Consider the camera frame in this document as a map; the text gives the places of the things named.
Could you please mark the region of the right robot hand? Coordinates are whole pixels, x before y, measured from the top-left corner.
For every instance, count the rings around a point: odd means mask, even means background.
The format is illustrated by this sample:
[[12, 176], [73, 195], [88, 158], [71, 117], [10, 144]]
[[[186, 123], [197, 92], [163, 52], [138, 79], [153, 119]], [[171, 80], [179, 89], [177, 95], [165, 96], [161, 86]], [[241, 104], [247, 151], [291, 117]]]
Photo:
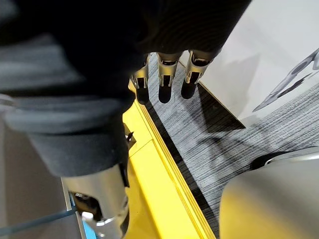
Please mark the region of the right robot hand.
[[248, 0], [3, 0], [0, 106], [49, 171], [65, 180], [96, 235], [121, 239], [130, 214], [123, 114], [149, 101], [156, 53], [159, 100], [190, 53], [181, 95], [193, 96]]

